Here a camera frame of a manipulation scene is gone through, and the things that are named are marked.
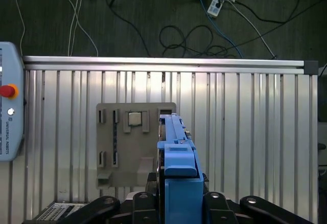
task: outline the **blue plastic part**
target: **blue plastic part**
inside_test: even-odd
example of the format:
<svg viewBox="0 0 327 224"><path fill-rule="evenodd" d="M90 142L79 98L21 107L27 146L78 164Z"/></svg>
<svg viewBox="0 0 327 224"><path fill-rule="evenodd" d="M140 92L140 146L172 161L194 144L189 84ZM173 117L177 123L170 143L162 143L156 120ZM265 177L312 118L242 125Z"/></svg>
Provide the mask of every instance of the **blue plastic part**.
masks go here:
<svg viewBox="0 0 327 224"><path fill-rule="evenodd" d="M157 145L165 150L165 223L201 224L203 175L197 151L177 114L160 119L166 127L166 141Z"/></svg>
<svg viewBox="0 0 327 224"><path fill-rule="evenodd" d="M0 42L0 58L1 85L14 84L18 89L14 99L0 97L0 161L11 161L17 155L24 129L24 65L15 45L10 42ZM12 116L7 112L11 108L14 109Z"/></svg>
<svg viewBox="0 0 327 224"><path fill-rule="evenodd" d="M189 144L165 145L165 176L196 177L194 153Z"/></svg>

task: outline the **black end cap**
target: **black end cap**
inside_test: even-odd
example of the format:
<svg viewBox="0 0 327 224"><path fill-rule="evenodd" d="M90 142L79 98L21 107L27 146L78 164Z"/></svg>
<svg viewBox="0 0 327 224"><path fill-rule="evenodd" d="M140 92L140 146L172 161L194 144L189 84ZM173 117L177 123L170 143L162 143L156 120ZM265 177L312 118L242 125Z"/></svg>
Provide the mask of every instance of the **black end cap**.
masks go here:
<svg viewBox="0 0 327 224"><path fill-rule="evenodd" d="M305 61L304 74L307 75L318 75L319 74L319 63L318 61Z"/></svg>

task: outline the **white cable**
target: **white cable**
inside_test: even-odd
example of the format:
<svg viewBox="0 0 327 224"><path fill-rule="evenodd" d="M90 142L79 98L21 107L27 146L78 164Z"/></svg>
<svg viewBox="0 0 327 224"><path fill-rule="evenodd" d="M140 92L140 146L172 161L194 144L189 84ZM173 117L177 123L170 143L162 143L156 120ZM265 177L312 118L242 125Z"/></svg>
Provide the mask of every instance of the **white cable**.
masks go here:
<svg viewBox="0 0 327 224"><path fill-rule="evenodd" d="M79 8L78 8L78 11L77 11L77 17L78 17L79 14L80 14L81 6L82 6L82 0L80 0ZM70 56L72 56L72 54L73 54L74 43L75 43L75 32L76 32L76 28L77 28L77 22L75 23L75 27L74 27L73 43L72 43L72 48L71 48L71 54L70 54Z"/></svg>
<svg viewBox="0 0 327 224"><path fill-rule="evenodd" d="M24 23L24 20L23 20L23 18L22 18L21 12L20 12L20 8L19 8L18 0L16 0L16 5L17 5L18 12L19 12L20 20L21 20L21 23L22 23L22 35L21 35L20 42L19 42L20 54L21 54L21 56L22 56L22 47L21 47L21 44L22 44L22 40L24 39L24 35L25 35L25 30L26 30L26 29L25 29L25 23Z"/></svg>
<svg viewBox="0 0 327 224"><path fill-rule="evenodd" d="M96 52L97 52L97 57L99 56L99 51L98 51L98 48L97 48L97 46L96 46L96 44L94 44L94 42L93 42L93 40L92 40L92 38L89 36L89 34L82 28L82 26L81 26L81 24L80 24L80 22L79 22L79 20L78 20L78 17L77 17L77 13L76 13L76 8L74 7L74 4L72 3L72 1L71 0L68 0L69 1L69 3L71 4L71 6L72 6L72 8L73 8L73 10L74 10L74 14L75 14L75 16L76 16L76 21L77 21L77 24L78 24L78 26L80 27L80 29L83 31L83 33L89 38L89 40L91 41L91 43L93 44L93 46L94 46L94 48L96 49Z"/></svg>
<svg viewBox="0 0 327 224"><path fill-rule="evenodd" d="M248 21L248 23L254 28L254 30L259 34L262 42L264 43L264 45L266 46L266 48L268 49L268 51L271 53L271 55L275 58L274 53L271 51L271 49L269 48L269 46L267 45L266 41L264 40L264 38L261 36L261 33L258 31L258 29L256 29L256 27L253 25L253 23L245 16L243 15L242 12L240 12L240 10L230 1L230 0L225 0L227 2L229 2L234 8L235 10L245 19Z"/></svg>
<svg viewBox="0 0 327 224"><path fill-rule="evenodd" d="M75 9L77 8L78 2L79 1L76 0ZM71 50L71 39L72 39L72 29L73 29L74 20L75 20L75 15L73 15L73 19L72 19L72 23L71 23L71 28L69 30L68 56L70 56L70 53L71 53L70 50Z"/></svg>

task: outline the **bolt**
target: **bolt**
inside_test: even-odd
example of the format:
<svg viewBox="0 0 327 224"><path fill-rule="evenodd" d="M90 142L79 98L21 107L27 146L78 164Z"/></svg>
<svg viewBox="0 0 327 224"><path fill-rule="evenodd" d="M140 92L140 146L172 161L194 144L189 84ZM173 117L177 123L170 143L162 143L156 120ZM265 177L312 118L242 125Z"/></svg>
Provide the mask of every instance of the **bolt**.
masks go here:
<svg viewBox="0 0 327 224"><path fill-rule="evenodd" d="M250 204L255 204L256 203L256 200L254 198L247 198L246 201L248 201Z"/></svg>
<svg viewBox="0 0 327 224"><path fill-rule="evenodd" d="M107 198L105 201L104 201L105 204L112 204L113 203L113 199L112 198Z"/></svg>
<svg viewBox="0 0 327 224"><path fill-rule="evenodd" d="M146 223L149 223L149 221L150 221L150 218L149 217L143 217L143 222L146 222Z"/></svg>
<svg viewBox="0 0 327 224"><path fill-rule="evenodd" d="M210 196L213 198L218 198L219 194L217 194L216 192L213 192L212 194L210 194Z"/></svg>
<svg viewBox="0 0 327 224"><path fill-rule="evenodd" d="M13 108L10 108L10 109L8 109L7 113L9 116L12 116L12 115L14 115L15 110Z"/></svg>

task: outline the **gray fixture plate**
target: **gray fixture plate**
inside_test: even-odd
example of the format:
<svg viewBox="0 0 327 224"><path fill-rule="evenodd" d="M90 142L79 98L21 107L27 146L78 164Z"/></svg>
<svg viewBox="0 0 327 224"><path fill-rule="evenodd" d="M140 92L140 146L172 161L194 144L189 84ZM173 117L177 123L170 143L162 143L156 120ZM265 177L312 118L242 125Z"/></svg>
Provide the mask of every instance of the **gray fixture plate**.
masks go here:
<svg viewBox="0 0 327 224"><path fill-rule="evenodd" d="M97 105L97 187L145 186L156 171L160 114L174 103Z"/></svg>

